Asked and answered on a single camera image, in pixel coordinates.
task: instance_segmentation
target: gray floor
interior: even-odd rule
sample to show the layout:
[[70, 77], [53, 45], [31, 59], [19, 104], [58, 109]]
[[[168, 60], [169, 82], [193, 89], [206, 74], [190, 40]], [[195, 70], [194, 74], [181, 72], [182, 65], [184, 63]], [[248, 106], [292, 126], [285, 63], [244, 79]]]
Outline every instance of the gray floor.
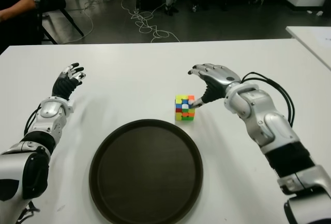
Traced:
[[[92, 29], [91, 20], [82, 9], [92, 0], [66, 0], [67, 10], [80, 29], [87, 34]], [[136, 20], [121, 7], [122, 0], [96, 0], [86, 10], [93, 21], [94, 29], [85, 38], [74, 43], [139, 43], [151, 42], [152, 33], [141, 34], [135, 25]], [[123, 0], [124, 7], [133, 12], [136, 0]], [[305, 11], [292, 11], [281, 5], [239, 5], [229, 11], [222, 11], [218, 6], [209, 10], [191, 12], [189, 0], [178, 0], [179, 13], [166, 16], [163, 11], [156, 11], [149, 25], [157, 25], [159, 30], [173, 32], [183, 41], [240, 40], [290, 38], [285, 31], [289, 25], [330, 26], [331, 20], [308, 14]], [[66, 43], [80, 38], [60, 12], [51, 12], [44, 19], [44, 27], [58, 43]], [[155, 39], [153, 42], [175, 42], [169, 38]]]

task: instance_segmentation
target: white cable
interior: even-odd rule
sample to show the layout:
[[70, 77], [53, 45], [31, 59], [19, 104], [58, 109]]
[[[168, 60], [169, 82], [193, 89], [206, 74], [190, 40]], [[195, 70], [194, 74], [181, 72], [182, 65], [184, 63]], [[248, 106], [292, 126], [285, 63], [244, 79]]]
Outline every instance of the white cable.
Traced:
[[[162, 39], [162, 38], [168, 38], [170, 35], [174, 36], [178, 42], [180, 42], [180, 40], [177, 38], [176, 35], [174, 35], [172, 32], [169, 32], [169, 31], [164, 31], [164, 30], [158, 30], [157, 29], [157, 25], [152, 25], [150, 26], [148, 24], [148, 21], [151, 20], [153, 17], [154, 17], [154, 12], [159, 9], [160, 7], [162, 7], [165, 3], [163, 3], [161, 6], [157, 7], [156, 9], [154, 9], [152, 12], [149, 12], [149, 11], [144, 11], [144, 12], [141, 12], [141, 13], [131, 13], [129, 9], [123, 7], [123, 1], [121, 1], [121, 7], [124, 9], [124, 10], [127, 10], [128, 13], [131, 15], [131, 19], [138, 19], [138, 21], [135, 22], [136, 26], [139, 27], [139, 33], [141, 34], [149, 34], [151, 33], [152, 31], [153, 32], [153, 36], [154, 38], [151, 40], [151, 43], [155, 40], [155, 39]], [[145, 13], [149, 13], [149, 15], [147, 15], [146, 17], [143, 17], [142, 14], [145, 14]]]
[[69, 41], [69, 42], [65, 42], [65, 43], [63, 43], [63, 44], [70, 44], [70, 43], [73, 43], [73, 42], [79, 41], [79, 40], [85, 38], [85, 37], [86, 37], [87, 35], [89, 35], [91, 32], [93, 32], [93, 29], [94, 29], [93, 20], [92, 20], [92, 18], [86, 13], [86, 10], [87, 10], [88, 8], [90, 8], [90, 7], [93, 5], [93, 3], [94, 3], [95, 1], [96, 1], [96, 0], [92, 0], [92, 1], [90, 1], [90, 2], [86, 2], [86, 3], [84, 3], [84, 8], [82, 9], [82, 10], [84, 11], [84, 14], [85, 14], [87, 17], [89, 17], [89, 19], [91, 20], [91, 24], [92, 24], [92, 28], [91, 28], [91, 30], [90, 30], [87, 34], [85, 34], [83, 37], [80, 37], [79, 39], [75, 39], [75, 40], [72, 40], [72, 41]]

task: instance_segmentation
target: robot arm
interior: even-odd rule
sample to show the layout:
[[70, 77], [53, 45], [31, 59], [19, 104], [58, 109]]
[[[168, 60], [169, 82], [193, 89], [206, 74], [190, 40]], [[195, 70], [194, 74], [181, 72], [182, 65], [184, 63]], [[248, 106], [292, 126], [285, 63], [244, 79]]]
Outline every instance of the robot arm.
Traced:
[[283, 193], [295, 195], [284, 205], [289, 223], [331, 223], [331, 178], [312, 161], [270, 95], [257, 85], [240, 83], [240, 77], [224, 66], [195, 65], [188, 73], [207, 84], [192, 107], [225, 98], [225, 107], [245, 122], [249, 136], [278, 174]]
[[67, 118], [73, 113], [69, 97], [85, 78], [78, 63], [66, 67], [57, 78], [52, 96], [42, 101], [36, 121], [24, 138], [0, 155], [0, 224], [22, 220], [31, 199], [47, 188], [48, 164]]

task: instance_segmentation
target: rubik's cube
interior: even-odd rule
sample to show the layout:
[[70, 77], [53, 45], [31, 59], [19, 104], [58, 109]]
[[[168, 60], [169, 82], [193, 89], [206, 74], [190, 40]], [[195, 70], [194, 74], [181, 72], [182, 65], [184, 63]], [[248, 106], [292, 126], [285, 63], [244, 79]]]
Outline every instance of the rubik's cube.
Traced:
[[194, 102], [194, 96], [178, 95], [176, 96], [176, 121], [194, 120], [195, 109], [191, 109]]

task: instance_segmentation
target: person's arm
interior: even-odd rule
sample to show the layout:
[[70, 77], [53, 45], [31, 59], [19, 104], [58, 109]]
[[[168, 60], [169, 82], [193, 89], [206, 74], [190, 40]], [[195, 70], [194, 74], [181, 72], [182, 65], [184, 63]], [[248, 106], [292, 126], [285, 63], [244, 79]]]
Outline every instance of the person's arm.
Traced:
[[12, 19], [35, 8], [36, 4], [34, 0], [19, 0], [10, 8], [0, 10], [0, 22]]

